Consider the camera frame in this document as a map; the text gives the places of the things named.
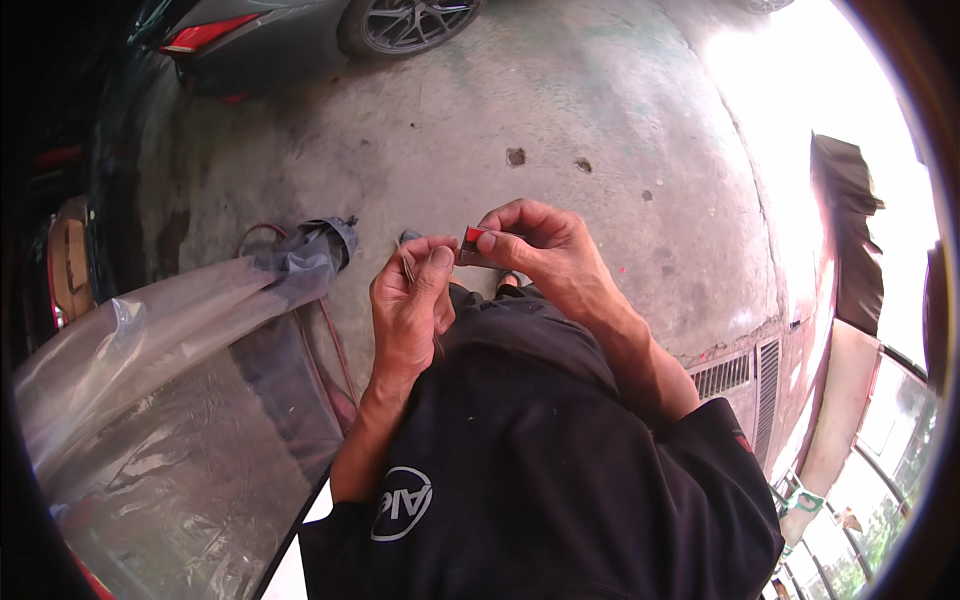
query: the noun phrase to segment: pants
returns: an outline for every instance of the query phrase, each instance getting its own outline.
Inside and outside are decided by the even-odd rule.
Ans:
[[[501,285],[493,300],[462,285],[449,285],[457,318],[442,338],[446,350],[485,344],[526,354],[618,396],[613,373],[593,335],[565,317],[536,285]]]

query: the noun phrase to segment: foot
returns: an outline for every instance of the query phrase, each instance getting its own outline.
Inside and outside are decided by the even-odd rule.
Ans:
[[[419,231],[414,231],[413,229],[406,229],[403,233],[400,234],[400,244],[409,242],[410,240],[416,240],[422,238],[423,235]]]
[[[504,271],[503,275],[500,276],[500,279],[496,282],[496,289],[500,289],[501,285],[513,285],[514,287],[519,287],[520,277],[517,276],[513,271]]]

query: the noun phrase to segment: hole in floor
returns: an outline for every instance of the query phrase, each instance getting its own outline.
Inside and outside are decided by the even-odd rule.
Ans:
[[[507,149],[507,164],[518,167],[527,161],[527,153],[522,148]]]

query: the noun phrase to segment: small red box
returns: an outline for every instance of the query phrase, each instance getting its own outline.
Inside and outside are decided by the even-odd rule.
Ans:
[[[491,231],[491,229],[468,227],[464,232],[464,241],[460,244],[460,264],[507,271],[508,269],[506,267],[496,264],[477,250],[477,239],[484,231]],[[510,235],[524,239],[522,235],[516,233],[510,233]]]

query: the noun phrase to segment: printed logo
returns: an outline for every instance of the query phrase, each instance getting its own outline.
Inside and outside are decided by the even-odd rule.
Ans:
[[[433,498],[433,485],[429,477],[411,467],[391,468],[383,481],[387,491],[380,498],[380,513],[373,522],[370,539],[399,540],[426,513]]]
[[[751,454],[754,453],[754,449],[750,447],[750,443],[747,442],[747,436],[743,435],[743,430],[742,430],[742,429],[734,429],[734,430],[733,430],[733,438],[734,438],[735,440],[737,440],[738,442],[740,442],[740,445],[743,446],[743,449],[744,449],[744,450],[750,452]]]

